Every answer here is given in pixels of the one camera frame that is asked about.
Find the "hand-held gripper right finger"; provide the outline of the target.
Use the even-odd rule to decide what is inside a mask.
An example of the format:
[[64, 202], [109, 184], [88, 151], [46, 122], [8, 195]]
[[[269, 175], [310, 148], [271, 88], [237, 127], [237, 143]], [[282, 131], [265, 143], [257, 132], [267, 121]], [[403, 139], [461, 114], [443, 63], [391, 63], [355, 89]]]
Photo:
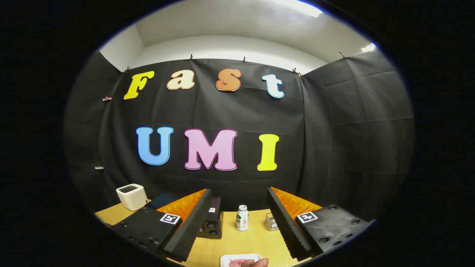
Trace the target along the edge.
[[269, 187], [267, 203], [292, 258], [322, 257], [363, 233], [375, 223], [336, 204], [319, 206]]

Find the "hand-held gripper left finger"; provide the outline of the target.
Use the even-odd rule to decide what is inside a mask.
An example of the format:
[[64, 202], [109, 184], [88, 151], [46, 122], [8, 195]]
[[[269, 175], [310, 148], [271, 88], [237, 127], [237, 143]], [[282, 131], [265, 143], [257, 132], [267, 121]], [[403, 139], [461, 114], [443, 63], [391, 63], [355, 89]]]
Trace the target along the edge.
[[111, 230], [154, 256], [183, 262], [189, 257], [211, 204], [210, 189], [180, 199], [163, 193], [112, 225]]

